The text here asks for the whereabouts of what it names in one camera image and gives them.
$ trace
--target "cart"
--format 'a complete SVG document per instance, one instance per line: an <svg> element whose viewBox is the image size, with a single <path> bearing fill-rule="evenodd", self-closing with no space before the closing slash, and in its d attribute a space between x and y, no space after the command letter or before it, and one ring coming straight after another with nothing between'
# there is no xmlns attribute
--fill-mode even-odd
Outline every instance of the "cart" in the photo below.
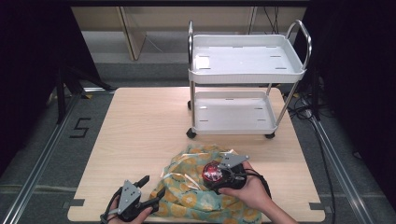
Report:
<svg viewBox="0 0 396 224"><path fill-rule="evenodd" d="M302 63L290 43L298 25L306 38ZM301 21L286 35L192 35L189 24L189 81L192 127L196 134L264 134L275 131L286 112L311 54L311 37ZM268 84L266 91L195 91L195 84ZM269 93L272 83L294 83L276 118Z"/></svg>

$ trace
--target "drawstring bag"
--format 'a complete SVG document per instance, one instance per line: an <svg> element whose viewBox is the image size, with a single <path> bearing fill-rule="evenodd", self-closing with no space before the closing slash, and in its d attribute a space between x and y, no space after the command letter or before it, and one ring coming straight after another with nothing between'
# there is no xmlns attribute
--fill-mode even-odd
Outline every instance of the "drawstring bag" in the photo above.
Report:
<svg viewBox="0 0 396 224"><path fill-rule="evenodd" d="M165 188L158 217L184 217L214 223L262 223L262 213L247 207L235 197L217 195L204 186L202 171L222 154L233 152L220 146L188 146L163 168L163 179L150 199Z"/></svg>

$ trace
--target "table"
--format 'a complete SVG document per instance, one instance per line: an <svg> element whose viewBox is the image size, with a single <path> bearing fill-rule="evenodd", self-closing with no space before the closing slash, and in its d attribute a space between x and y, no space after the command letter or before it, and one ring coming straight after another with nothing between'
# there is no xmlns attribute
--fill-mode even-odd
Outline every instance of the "table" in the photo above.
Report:
<svg viewBox="0 0 396 224"><path fill-rule="evenodd" d="M227 91L263 88L227 88ZM197 91L221 91L224 88L197 88ZM276 116L283 106L278 89L270 94ZM161 180L162 168L188 144L217 144L249 155L249 162L268 181L274 201L297 221L320 222L323 210L311 210L320 203L291 120L285 116L276 137L263 135L197 135L190 139L191 112L187 107L190 89L120 88L116 91L98 134L92 154L71 206L72 221L98 221L125 179L135 182L144 175L150 181L142 188L145 201ZM184 219L149 217L147 221L186 222Z"/></svg>

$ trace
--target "green cloth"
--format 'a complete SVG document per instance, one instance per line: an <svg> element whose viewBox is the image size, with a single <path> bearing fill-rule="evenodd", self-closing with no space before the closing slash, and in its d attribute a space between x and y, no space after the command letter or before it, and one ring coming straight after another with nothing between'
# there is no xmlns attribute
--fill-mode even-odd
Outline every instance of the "green cloth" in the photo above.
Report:
<svg viewBox="0 0 396 224"><path fill-rule="evenodd" d="M222 153L229 151L216 145L188 146L177 154L170 165L163 168L163 179L150 195L155 197L159 189L166 189L160 209L154 215L215 223L262 223L259 211L250 209L235 197L217 195L204 186L204 167L211 161L221 161Z"/></svg>

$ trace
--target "lower tray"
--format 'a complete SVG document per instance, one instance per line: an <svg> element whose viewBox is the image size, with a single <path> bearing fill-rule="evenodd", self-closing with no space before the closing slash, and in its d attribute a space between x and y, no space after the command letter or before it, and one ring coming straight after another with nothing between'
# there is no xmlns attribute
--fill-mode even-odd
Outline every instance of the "lower tray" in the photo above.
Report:
<svg viewBox="0 0 396 224"><path fill-rule="evenodd" d="M198 91L194 113L198 134L270 134L277 128L264 91Z"/></svg>

